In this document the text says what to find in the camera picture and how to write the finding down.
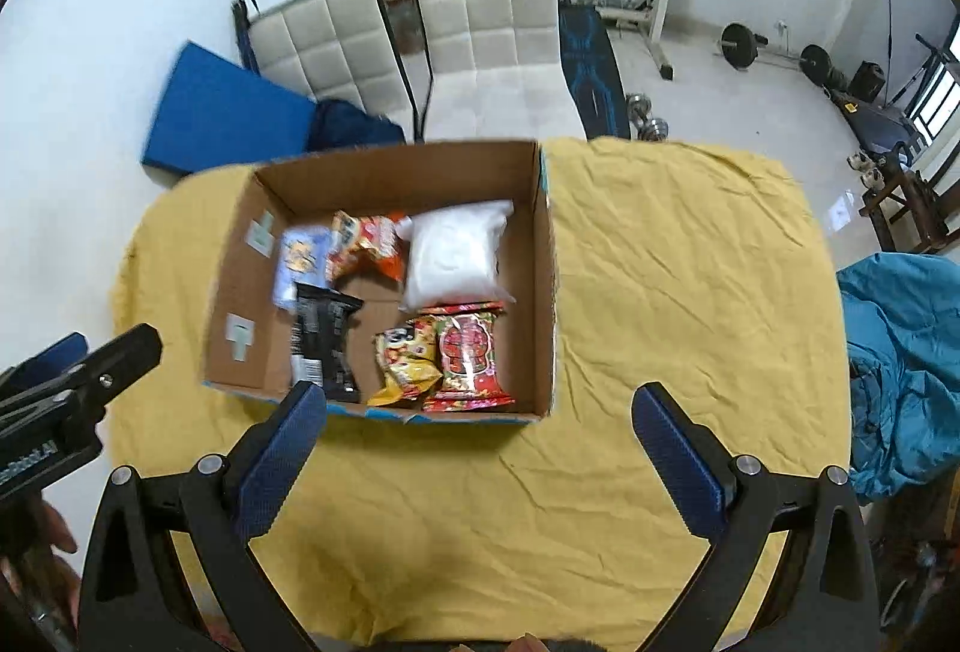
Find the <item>left hand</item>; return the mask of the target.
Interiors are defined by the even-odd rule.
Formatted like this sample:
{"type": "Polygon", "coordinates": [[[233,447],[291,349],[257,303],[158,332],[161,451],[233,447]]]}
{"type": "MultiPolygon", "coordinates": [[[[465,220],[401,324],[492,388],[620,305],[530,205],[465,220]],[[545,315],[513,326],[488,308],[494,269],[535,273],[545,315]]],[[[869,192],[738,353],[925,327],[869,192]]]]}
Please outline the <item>left hand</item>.
{"type": "Polygon", "coordinates": [[[76,631],[80,577],[64,560],[78,551],[58,510],[41,494],[2,510],[2,576],[35,623],[76,631]]]}

